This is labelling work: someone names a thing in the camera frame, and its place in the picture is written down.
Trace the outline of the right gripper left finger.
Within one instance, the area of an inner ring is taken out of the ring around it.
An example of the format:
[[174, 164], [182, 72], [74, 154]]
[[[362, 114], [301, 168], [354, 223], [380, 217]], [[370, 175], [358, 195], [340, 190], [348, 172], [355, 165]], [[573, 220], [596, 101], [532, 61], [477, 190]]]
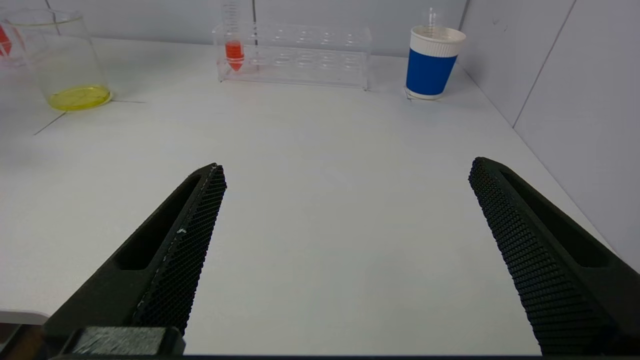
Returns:
[[222, 165], [194, 171], [45, 322], [61, 348], [87, 327], [162, 327], [185, 333], [226, 193]]

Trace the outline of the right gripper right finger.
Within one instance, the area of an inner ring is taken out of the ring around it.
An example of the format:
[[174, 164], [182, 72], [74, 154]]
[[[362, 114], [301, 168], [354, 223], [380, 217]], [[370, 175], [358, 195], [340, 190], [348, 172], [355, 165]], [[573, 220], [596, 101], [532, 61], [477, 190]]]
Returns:
[[504, 164], [468, 181], [541, 353], [638, 356], [638, 272]]

